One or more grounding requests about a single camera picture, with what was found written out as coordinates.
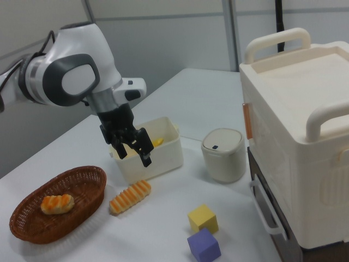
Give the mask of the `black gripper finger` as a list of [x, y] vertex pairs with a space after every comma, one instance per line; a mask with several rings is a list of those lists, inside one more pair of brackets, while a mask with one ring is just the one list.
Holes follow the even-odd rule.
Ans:
[[124, 159], [127, 156], [127, 152], [122, 143], [122, 139], [119, 138], [116, 134], [112, 136], [112, 147], [116, 150], [120, 159]]
[[145, 168], [152, 163], [151, 151], [154, 149], [154, 146], [144, 128], [135, 129], [131, 132], [128, 145], [140, 156]]

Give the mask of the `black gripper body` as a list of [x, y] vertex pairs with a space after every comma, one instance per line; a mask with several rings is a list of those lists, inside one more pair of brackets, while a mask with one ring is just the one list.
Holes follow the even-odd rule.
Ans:
[[135, 141], [134, 115], [129, 104], [109, 111], [97, 113], [101, 121], [100, 129], [107, 144], [117, 141], [129, 144]]

